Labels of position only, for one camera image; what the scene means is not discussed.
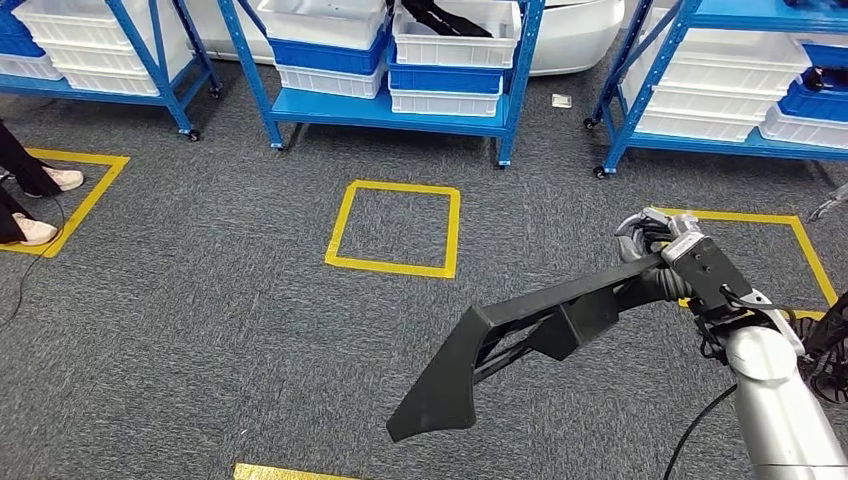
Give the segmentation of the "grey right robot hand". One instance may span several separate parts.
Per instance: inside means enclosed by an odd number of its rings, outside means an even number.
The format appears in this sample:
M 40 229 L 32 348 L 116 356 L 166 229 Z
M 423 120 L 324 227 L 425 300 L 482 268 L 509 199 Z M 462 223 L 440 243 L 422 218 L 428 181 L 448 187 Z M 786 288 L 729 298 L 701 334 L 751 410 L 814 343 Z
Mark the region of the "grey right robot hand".
M 666 214 L 643 208 L 623 220 L 614 232 L 619 258 L 630 263 L 660 252 L 689 232 L 701 234 L 698 222 L 690 213 Z

